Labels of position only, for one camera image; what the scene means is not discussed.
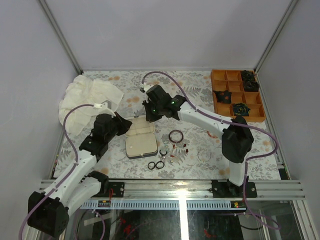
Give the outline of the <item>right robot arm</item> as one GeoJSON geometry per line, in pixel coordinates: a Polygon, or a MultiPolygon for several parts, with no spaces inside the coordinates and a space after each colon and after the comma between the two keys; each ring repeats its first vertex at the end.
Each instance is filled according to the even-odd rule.
{"type": "Polygon", "coordinates": [[[245,193],[245,158],[254,138],[242,116],[230,118],[209,112],[196,107],[185,96],[171,97],[158,84],[142,84],[140,90],[147,95],[142,105],[148,122],[156,122],[162,117],[173,118],[194,124],[220,138],[222,156],[229,161],[228,192],[236,198],[245,193]]]}

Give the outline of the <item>orange bangle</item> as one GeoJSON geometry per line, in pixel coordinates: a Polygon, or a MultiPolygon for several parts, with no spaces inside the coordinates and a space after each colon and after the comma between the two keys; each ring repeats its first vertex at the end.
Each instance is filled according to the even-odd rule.
{"type": "Polygon", "coordinates": [[[212,139],[220,139],[221,138],[221,136],[218,133],[212,133],[212,132],[209,132],[209,131],[206,131],[206,133],[212,139]]]}

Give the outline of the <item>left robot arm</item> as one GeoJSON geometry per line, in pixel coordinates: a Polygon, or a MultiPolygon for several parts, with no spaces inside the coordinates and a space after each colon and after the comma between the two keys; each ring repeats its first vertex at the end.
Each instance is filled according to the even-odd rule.
{"type": "Polygon", "coordinates": [[[45,190],[30,195],[25,224],[57,238],[67,228],[70,216],[85,201],[94,195],[105,197],[110,190],[109,178],[92,168],[107,152],[109,142],[126,134],[131,125],[130,120],[118,113],[99,114],[71,164],[45,190]]]}

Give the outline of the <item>cream navy jewelry box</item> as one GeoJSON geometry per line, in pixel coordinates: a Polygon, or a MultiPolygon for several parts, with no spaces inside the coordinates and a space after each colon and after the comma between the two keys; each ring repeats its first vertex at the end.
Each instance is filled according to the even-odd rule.
{"type": "Polygon", "coordinates": [[[128,117],[132,122],[125,134],[125,152],[129,159],[152,157],[158,154],[158,144],[155,135],[155,124],[146,121],[146,116],[128,117]]]}

